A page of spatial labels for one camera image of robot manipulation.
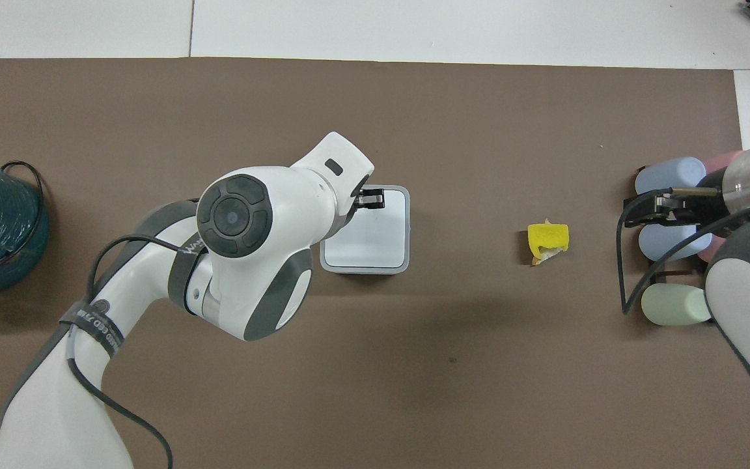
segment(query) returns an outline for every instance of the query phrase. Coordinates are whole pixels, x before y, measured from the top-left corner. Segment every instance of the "black cable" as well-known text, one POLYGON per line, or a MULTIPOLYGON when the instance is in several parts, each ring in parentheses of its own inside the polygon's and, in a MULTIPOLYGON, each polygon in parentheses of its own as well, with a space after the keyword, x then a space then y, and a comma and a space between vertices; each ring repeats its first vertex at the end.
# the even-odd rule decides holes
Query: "black cable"
MULTIPOLYGON (((95 257, 94 262, 92 263, 92 270, 89 271, 89 282, 86 285, 86 303, 92 302, 92 300, 94 300, 94 297, 96 296, 96 286, 94 284, 94 279, 98 274, 98 267, 100 265, 101 259, 104 257, 104 255, 106 255, 107 252, 110 252, 113 247, 117 246, 117 244, 125 243, 128 241, 146 241, 148 243, 157 244, 158 246, 163 246, 174 251, 179 250, 179 247, 175 244, 168 243, 164 240, 159 240, 159 238, 155 238, 154 236, 146 236, 143 234, 128 234, 126 236, 117 238, 109 244, 106 244, 106 246, 101 249, 100 253, 98 253, 98 255, 95 257)), ((69 334, 73 334, 75 332, 75 327, 77 326, 74 326, 72 324, 71 328, 68 330, 69 334)), ((172 469, 173 451, 170 448, 169 442, 167 442, 167 439, 164 437, 164 435, 161 434, 154 425, 145 421, 145 419, 135 415, 126 407, 123 407, 120 404, 116 403, 112 398, 108 397, 108 395, 100 391, 98 387, 92 385, 91 381, 87 380, 87 378, 83 376, 83 373, 81 373, 80 368, 77 367, 77 362, 74 359, 74 350, 71 351, 71 354, 72 356, 68 357, 68 368, 69 370, 71 370, 74 377, 77 378, 77 382, 79 382, 80 385, 89 392, 89 394, 93 395, 93 397, 98 398, 107 406, 112 407, 115 412, 140 425, 141 427, 149 431, 149 433, 152 433, 152 436, 155 436, 155 439, 158 439, 158 442, 161 443, 161 446, 163 446, 164 448, 164 452, 166 452, 167 454, 167 469, 172 469)))
POLYGON ((649 199, 655 199, 659 195, 664 195, 664 193, 671 193, 671 192, 673 192, 672 188, 648 190, 644 193, 640 193, 640 195, 638 195, 635 199, 631 200, 629 204, 627 204, 627 206, 624 207, 624 210, 621 212, 621 216, 618 217, 618 226, 615 231, 615 256, 618 261, 618 288, 621 291, 622 308, 627 300, 627 296, 624 291, 624 263, 623 263, 623 256, 621 253, 621 234, 624 229, 624 222, 627 220, 627 216, 629 216, 630 212, 633 211, 633 209, 636 208, 638 205, 641 205, 644 202, 647 202, 649 199))
POLYGON ((658 272, 659 269, 661 269, 661 266, 664 265, 665 262, 667 262, 673 255, 675 255, 676 252, 679 252, 680 249, 684 248, 690 243, 693 243, 693 241, 698 240, 699 238, 702 238, 703 236, 707 235, 708 233, 712 233, 714 231, 717 231, 720 228, 725 228, 726 226, 732 225, 732 223, 744 218, 750 216, 750 207, 745 208, 745 210, 738 211, 735 214, 730 214, 729 216, 726 216, 724 218, 721 218, 713 223, 709 223, 709 225, 705 226, 702 229, 699 229, 694 234, 691 234, 689 237, 682 240, 680 243, 676 244, 676 246, 673 246, 668 252, 664 253, 663 256, 661 256, 658 261, 654 262, 650 266, 650 268, 646 271, 644 276, 638 280, 638 283, 636 284, 635 288, 633 288, 633 293, 630 294, 629 300, 626 302, 623 300, 624 298, 624 290, 623 290, 623 281, 621 281, 621 311, 623 314, 628 314, 629 309, 633 307, 633 304, 636 302, 638 296, 641 294, 641 291, 644 289, 644 285, 652 279, 652 276, 655 276, 656 272, 658 272))
POLYGON ((92 270, 89 272, 89 281, 86 284, 86 301, 91 302, 94 300, 94 297, 96 296, 95 284, 94 279, 96 275, 98 274, 98 266, 100 265, 101 259, 106 255, 108 251, 110 251, 113 247, 117 246, 117 244, 121 244, 126 241, 146 241, 148 243, 157 244, 158 246, 163 246, 167 249, 172 249, 174 251, 178 251, 179 248, 175 244, 167 243, 167 241, 159 240, 159 238, 155 238, 154 236, 146 236, 143 234, 127 234, 126 236, 122 236, 120 238, 117 238, 116 240, 112 241, 109 244, 106 244, 106 246, 101 249, 101 252, 98 253, 98 256, 94 259, 94 263, 92 263, 92 270))
POLYGON ((0 265, 8 264, 11 259, 15 258, 18 253, 20 253, 21 250, 24 249, 25 246, 27 246, 27 244, 33 239, 33 235, 36 233, 36 229, 38 228, 40 221, 42 221, 42 216, 45 213, 45 196, 44 191, 42 190, 42 178, 39 175, 39 171, 31 166, 31 164, 25 163, 24 161, 20 160, 8 161, 8 163, 4 163, 2 165, 0 170, 2 172, 5 172, 12 166, 24 166, 33 174, 33 178, 36 180, 36 192, 38 193, 38 195, 36 196, 36 201, 38 201, 38 206, 36 206, 36 219, 33 220, 33 226, 31 227, 31 230, 27 232, 27 236, 23 241, 21 241, 16 249, 13 249, 12 251, 5 253, 5 255, 2 256, 2 259, 0 259, 0 265))
MULTIPOLYGON (((69 330, 69 334, 74 332, 75 327, 77 326, 72 325, 71 329, 69 330)), ((112 398, 108 397, 108 395, 105 395, 102 391, 96 388, 95 385, 92 385, 92 382, 83 376, 83 372, 81 372, 80 368, 77 367, 77 362, 75 362, 73 358, 68 358, 68 368, 69 370, 71 370, 74 377, 77 378, 77 382, 80 383, 80 386, 83 386, 83 388, 85 388, 86 391, 89 392, 89 394, 93 395, 93 397, 98 398, 107 406, 112 407, 115 412, 119 413, 122 416, 125 416, 125 418, 128 418, 141 427, 145 428, 147 431, 149 431, 149 433, 152 433, 158 439, 158 442, 161 443, 161 446, 163 446, 164 448, 164 452, 166 452, 167 454, 167 469, 173 469, 173 451, 170 448, 167 439, 164 438, 164 435, 161 434, 160 431, 157 430, 157 428, 153 427, 152 424, 149 424, 149 422, 145 421, 145 419, 135 415, 135 413, 131 410, 128 410, 126 407, 116 403, 112 398)))

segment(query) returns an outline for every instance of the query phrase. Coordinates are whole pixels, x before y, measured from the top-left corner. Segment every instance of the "white floor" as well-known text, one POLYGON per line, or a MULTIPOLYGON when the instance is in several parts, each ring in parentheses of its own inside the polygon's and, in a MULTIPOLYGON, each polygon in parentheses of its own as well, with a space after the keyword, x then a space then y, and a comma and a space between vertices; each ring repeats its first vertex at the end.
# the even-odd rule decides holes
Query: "white floor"
POLYGON ((750 148, 738 0, 0 0, 0 57, 187 56, 732 69, 750 148))

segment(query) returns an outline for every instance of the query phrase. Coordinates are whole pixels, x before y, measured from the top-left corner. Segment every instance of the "white plastic container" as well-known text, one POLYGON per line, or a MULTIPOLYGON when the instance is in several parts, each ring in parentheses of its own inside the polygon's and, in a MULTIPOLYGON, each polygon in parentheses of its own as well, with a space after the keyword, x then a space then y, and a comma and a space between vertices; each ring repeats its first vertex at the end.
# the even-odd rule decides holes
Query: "white plastic container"
POLYGON ((383 189, 384 208, 358 210, 336 235, 320 243, 320 264, 338 274, 392 276, 410 263, 410 193, 398 185, 383 189))

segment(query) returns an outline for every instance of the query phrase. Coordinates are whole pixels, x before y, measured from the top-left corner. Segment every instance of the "brown table surface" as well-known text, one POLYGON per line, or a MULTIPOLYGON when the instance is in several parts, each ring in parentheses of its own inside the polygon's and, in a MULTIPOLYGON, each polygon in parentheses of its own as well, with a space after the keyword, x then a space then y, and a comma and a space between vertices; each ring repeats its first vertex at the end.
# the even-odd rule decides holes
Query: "brown table surface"
MULTIPOLYGON (((623 317, 613 252, 635 169, 739 148, 730 71, 0 59, 0 164, 39 168, 53 216, 0 294, 0 407, 110 238, 331 130, 411 193, 409 269, 318 268, 295 320, 253 343, 153 305, 104 390, 176 467, 750 467, 746 372, 708 324, 623 317), (571 249, 521 264, 518 232, 546 217, 571 249)), ((113 419, 137 466, 163 466, 113 419)))

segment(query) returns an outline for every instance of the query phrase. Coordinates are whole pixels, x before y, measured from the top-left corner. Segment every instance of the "velcro strap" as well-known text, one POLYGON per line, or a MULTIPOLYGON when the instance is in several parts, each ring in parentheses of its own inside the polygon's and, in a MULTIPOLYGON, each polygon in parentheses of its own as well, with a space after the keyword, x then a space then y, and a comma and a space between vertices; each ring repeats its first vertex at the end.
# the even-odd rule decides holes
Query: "velcro strap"
POLYGON ((85 301, 77 301, 62 315, 60 322, 74 324, 86 334, 99 342, 110 357, 120 350, 123 344, 123 334, 117 325, 104 312, 85 301))
POLYGON ((187 287, 190 285, 190 277, 193 276, 199 259, 206 252, 208 252, 208 247, 204 245, 202 237, 199 233, 194 234, 184 241, 181 249, 175 253, 173 267, 169 271, 169 280, 167 280, 169 299, 191 315, 196 315, 196 313, 190 311, 187 305, 187 287))

